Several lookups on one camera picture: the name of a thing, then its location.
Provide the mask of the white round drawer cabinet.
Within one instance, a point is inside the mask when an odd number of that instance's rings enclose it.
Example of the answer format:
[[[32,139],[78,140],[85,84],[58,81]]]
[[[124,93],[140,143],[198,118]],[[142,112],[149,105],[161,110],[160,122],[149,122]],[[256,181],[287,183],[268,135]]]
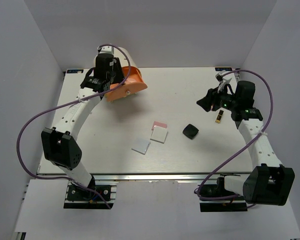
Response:
[[[95,56],[93,60],[93,70],[92,70],[92,90],[94,92],[102,93],[105,91],[114,91],[117,88],[119,88],[121,85],[125,83],[125,81],[128,79],[128,76],[131,72],[131,67],[137,67],[135,62],[133,61],[132,57],[130,56],[129,52],[124,49],[123,47],[113,47],[114,48],[114,57],[118,57],[120,60],[121,68],[122,68],[122,82],[111,84],[109,81],[107,83],[102,83],[100,86],[94,85],[94,69],[95,69],[95,58],[97,55],[108,55],[105,53],[98,54]]]

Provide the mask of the pink square palette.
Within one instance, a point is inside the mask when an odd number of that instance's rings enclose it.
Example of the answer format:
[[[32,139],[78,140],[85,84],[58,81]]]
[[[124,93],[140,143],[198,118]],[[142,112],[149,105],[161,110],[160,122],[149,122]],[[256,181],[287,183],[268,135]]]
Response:
[[[167,128],[167,124],[166,123],[162,123],[159,121],[154,121],[151,130],[153,131],[155,127],[160,127],[160,128]]]

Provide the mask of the right blue table sticker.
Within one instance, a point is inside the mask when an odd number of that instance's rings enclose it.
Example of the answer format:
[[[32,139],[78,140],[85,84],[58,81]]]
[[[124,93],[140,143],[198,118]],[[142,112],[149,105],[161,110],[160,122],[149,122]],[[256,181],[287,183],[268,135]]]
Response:
[[[233,70],[231,67],[215,67],[214,69],[216,72],[222,72],[222,71],[231,72]]]

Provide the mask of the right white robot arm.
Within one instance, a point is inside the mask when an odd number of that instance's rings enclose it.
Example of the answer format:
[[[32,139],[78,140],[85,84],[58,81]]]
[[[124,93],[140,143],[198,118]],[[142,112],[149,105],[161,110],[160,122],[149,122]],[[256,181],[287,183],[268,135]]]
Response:
[[[248,146],[253,167],[248,176],[221,175],[214,189],[198,189],[200,197],[226,200],[241,196],[248,204],[286,204],[295,173],[292,168],[285,167],[274,153],[264,132],[262,114],[253,106],[255,90],[254,83],[243,80],[237,84],[235,91],[225,84],[209,89],[206,96],[197,101],[206,112],[220,108],[231,112],[231,119]]]

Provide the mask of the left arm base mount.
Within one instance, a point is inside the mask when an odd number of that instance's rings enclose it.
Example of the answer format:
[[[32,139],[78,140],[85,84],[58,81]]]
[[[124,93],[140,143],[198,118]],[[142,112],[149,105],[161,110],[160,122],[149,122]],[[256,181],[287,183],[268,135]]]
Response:
[[[72,210],[110,210],[115,203],[117,182],[96,179],[93,191],[68,182],[63,208]]]

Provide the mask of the black square compact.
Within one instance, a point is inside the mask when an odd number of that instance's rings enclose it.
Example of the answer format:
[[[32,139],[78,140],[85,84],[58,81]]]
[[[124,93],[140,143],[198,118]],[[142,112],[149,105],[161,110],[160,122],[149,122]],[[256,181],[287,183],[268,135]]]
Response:
[[[182,131],[182,134],[190,140],[193,140],[198,133],[199,129],[190,123]]]

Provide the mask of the gold black lipstick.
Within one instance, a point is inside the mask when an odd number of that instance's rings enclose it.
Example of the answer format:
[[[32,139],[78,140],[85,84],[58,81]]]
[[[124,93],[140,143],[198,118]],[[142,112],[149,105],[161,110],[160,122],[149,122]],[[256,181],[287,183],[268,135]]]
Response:
[[[218,123],[218,124],[221,123],[223,114],[224,114],[224,111],[223,111],[223,110],[219,110],[219,112],[218,112],[218,114],[217,114],[217,117],[216,117],[216,119],[215,119],[215,122],[216,122],[216,123]]]

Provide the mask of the blue table sticker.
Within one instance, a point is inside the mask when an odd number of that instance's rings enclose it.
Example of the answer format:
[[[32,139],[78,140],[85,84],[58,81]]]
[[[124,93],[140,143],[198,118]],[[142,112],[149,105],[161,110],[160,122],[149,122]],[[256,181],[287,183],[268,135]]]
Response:
[[[66,71],[67,74],[82,74],[83,72],[83,69],[68,69]]]
[[[222,71],[231,72],[233,70],[231,67],[215,67],[214,69],[216,72],[222,72]]]

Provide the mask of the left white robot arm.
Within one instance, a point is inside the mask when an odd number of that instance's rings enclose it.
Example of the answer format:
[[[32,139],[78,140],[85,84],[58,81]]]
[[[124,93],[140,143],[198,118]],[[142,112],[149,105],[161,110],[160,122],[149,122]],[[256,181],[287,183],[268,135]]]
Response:
[[[95,67],[86,73],[80,84],[76,97],[78,102],[70,105],[57,124],[41,132],[45,159],[80,185],[78,193],[86,200],[95,196],[95,180],[81,162],[83,153],[77,138],[88,116],[101,102],[114,79],[117,76],[120,80],[124,79],[118,60],[111,53],[99,53],[95,58]]]

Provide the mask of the peach top drawer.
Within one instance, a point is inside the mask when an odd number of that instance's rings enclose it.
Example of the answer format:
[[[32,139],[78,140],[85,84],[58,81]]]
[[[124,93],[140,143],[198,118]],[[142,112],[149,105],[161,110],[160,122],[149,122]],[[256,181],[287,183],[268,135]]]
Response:
[[[132,66],[130,74],[124,84],[118,87],[116,90],[106,93],[105,97],[108,102],[113,102],[115,100],[143,91],[147,88],[148,86],[143,81],[140,70],[137,67]]]

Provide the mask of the light blue square palette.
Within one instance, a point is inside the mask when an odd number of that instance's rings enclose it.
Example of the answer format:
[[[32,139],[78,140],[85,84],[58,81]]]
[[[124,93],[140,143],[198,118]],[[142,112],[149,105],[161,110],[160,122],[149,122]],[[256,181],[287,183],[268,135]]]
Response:
[[[131,149],[137,153],[145,155],[151,142],[148,139],[136,138],[132,144]]]

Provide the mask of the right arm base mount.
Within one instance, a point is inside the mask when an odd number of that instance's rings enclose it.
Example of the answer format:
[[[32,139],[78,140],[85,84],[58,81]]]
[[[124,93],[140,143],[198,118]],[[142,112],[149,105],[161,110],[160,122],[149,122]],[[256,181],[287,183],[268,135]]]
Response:
[[[216,183],[208,180],[200,189],[199,208],[201,213],[247,212],[248,206],[244,198],[237,193],[225,189],[225,177],[221,174]]]

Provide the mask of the left blue table sticker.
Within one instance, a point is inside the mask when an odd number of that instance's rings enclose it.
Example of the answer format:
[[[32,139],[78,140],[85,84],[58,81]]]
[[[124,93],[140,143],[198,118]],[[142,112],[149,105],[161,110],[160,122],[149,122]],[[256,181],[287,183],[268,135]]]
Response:
[[[83,72],[83,69],[68,69],[66,71],[67,74],[82,74]]]

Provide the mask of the white square palette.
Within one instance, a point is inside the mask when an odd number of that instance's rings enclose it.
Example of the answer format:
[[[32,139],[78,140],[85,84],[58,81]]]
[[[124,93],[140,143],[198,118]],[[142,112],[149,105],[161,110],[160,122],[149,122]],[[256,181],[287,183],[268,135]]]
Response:
[[[155,126],[150,137],[151,141],[164,144],[168,134],[168,129],[160,126]]]

